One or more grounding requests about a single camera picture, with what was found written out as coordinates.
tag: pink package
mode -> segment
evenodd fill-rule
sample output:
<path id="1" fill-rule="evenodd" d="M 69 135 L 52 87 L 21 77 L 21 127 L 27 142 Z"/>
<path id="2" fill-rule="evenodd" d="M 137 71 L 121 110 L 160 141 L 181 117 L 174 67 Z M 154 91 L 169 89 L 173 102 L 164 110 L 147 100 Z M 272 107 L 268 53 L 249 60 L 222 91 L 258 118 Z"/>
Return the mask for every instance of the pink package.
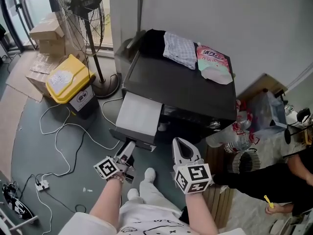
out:
<path id="1" fill-rule="evenodd" d="M 197 47 L 198 67 L 204 78 L 219 84 L 229 84 L 233 81 L 228 61 L 225 56 L 208 46 Z"/>

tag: white t-shirt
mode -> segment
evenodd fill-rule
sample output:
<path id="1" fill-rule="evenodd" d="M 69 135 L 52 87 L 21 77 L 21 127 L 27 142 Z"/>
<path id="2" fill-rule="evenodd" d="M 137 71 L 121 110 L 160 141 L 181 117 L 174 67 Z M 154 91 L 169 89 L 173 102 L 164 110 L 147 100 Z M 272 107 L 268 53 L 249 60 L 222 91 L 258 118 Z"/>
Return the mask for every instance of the white t-shirt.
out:
<path id="1" fill-rule="evenodd" d="M 177 213 L 155 206 L 136 204 L 121 208 L 120 228 L 95 216 L 77 212 L 63 227 L 59 235 L 197 235 L 190 227 L 179 221 Z M 235 229 L 224 235 L 245 235 Z"/>

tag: white pants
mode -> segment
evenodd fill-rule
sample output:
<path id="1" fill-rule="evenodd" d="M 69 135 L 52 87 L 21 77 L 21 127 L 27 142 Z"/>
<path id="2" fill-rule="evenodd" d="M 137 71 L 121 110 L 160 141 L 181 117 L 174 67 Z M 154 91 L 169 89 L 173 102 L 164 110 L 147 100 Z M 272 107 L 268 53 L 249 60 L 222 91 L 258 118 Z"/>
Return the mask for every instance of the white pants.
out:
<path id="1" fill-rule="evenodd" d="M 122 208 L 126 208 L 131 204 L 147 204 L 151 206 L 158 206 L 162 208 L 167 208 L 180 212 L 180 209 L 167 200 L 161 192 L 153 185 L 146 180 L 141 181 L 139 186 L 139 197 L 135 197 L 127 201 Z"/>

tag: wrist strap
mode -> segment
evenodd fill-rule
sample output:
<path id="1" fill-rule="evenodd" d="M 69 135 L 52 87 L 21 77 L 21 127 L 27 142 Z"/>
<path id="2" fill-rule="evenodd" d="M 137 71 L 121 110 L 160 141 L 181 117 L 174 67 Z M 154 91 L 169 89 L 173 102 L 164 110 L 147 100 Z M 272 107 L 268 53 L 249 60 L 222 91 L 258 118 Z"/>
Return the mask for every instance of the wrist strap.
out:
<path id="1" fill-rule="evenodd" d="M 124 183 L 124 179 L 123 179 L 122 177 L 118 176 L 118 175 L 113 175 L 113 176 L 109 177 L 109 178 L 107 179 L 107 181 L 109 181 L 109 180 L 112 179 L 112 178 L 118 179 L 119 181 L 121 181 L 122 184 Z"/>

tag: fan base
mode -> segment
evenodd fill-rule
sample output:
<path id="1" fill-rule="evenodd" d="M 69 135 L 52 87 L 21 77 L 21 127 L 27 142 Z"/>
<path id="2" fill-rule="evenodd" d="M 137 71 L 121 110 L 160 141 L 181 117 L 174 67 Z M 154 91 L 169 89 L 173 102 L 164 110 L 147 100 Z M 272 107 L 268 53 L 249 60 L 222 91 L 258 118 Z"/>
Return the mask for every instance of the fan base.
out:
<path id="1" fill-rule="evenodd" d="M 110 69 L 101 69 L 104 83 L 101 83 L 99 74 L 96 73 L 96 79 L 92 83 L 93 91 L 98 98 L 106 98 L 113 95 L 119 88 L 120 79 L 118 75 Z"/>

